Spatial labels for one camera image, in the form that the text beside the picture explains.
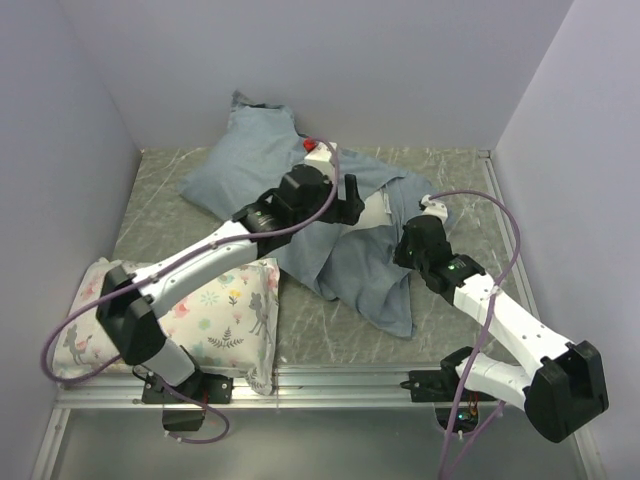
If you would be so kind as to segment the white pillow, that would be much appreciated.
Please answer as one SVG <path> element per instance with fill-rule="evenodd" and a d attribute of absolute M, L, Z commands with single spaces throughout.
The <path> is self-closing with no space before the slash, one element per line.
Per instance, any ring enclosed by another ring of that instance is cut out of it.
<path fill-rule="evenodd" d="M 365 200 L 364 210 L 354 228 L 356 230 L 365 230 L 391 225 L 392 214 L 388 196 L 382 190 L 377 190 Z"/>

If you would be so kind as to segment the blue-grey pillowcase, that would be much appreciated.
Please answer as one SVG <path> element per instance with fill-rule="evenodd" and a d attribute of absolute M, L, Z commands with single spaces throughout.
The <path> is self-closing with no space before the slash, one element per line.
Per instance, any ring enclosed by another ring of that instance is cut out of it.
<path fill-rule="evenodd" d="M 290 108 L 258 104 L 236 91 L 225 135 L 208 159 L 181 180 L 179 193 L 228 220 L 277 186 L 304 156 Z M 342 149 L 338 157 L 340 172 L 356 176 L 363 199 L 377 190 L 387 194 L 392 225 L 356 230 L 315 222 L 273 256 L 287 274 L 324 299 L 339 299 L 376 328 L 410 339 L 415 327 L 409 272 L 394 263 L 394 250 L 403 225 L 420 215 L 419 201 L 437 190 L 426 177 L 363 153 Z"/>

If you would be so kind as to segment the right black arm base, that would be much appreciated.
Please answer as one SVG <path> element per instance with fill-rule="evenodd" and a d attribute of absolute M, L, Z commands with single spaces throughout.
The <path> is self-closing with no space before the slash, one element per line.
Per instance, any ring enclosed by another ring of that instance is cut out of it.
<path fill-rule="evenodd" d="M 452 403 L 457 377 L 443 370 L 412 370 L 399 386 L 409 392 L 412 403 Z M 494 401 L 495 398 L 488 394 L 464 390 L 455 414 L 453 433 L 470 435 L 480 423 L 480 404 Z"/>

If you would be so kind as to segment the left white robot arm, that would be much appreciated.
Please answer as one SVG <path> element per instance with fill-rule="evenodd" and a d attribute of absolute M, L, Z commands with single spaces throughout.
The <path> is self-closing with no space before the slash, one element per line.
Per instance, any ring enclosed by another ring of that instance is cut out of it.
<path fill-rule="evenodd" d="M 179 402 L 200 400 L 205 375 L 164 333 L 160 318 L 209 281 L 287 245 L 309 224 L 353 226 L 364 208 L 355 175 L 338 180 L 296 165 L 277 187 L 194 245 L 134 273 L 121 267 L 107 272 L 96 319 L 127 365 L 145 368 Z"/>

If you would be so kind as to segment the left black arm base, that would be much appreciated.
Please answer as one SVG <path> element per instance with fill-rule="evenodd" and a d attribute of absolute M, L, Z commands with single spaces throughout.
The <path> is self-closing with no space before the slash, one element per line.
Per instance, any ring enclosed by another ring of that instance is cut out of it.
<path fill-rule="evenodd" d="M 184 383 L 172 387 L 150 371 L 141 374 L 134 368 L 132 374 L 143 381 L 141 403 L 163 406 L 161 420 L 167 437 L 181 443 L 204 445 L 218 442 L 229 433 L 230 421 L 216 406 L 231 402 L 232 378 L 196 370 Z M 221 432 L 209 439 L 191 437 L 204 426 L 208 414 L 222 421 Z"/>

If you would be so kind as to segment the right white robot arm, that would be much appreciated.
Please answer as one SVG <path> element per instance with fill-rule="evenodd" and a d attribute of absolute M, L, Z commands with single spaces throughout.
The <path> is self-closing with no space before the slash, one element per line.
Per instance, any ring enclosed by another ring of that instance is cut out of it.
<path fill-rule="evenodd" d="M 426 286 L 480 325 L 515 358 L 513 365 L 469 347 L 445 357 L 440 378 L 429 386 L 445 399 L 478 392 L 522 410 L 545 439 L 559 443 L 609 407 L 600 352 L 546 327 L 467 255 L 453 253 L 442 221 L 409 220 L 395 262 L 420 274 Z"/>

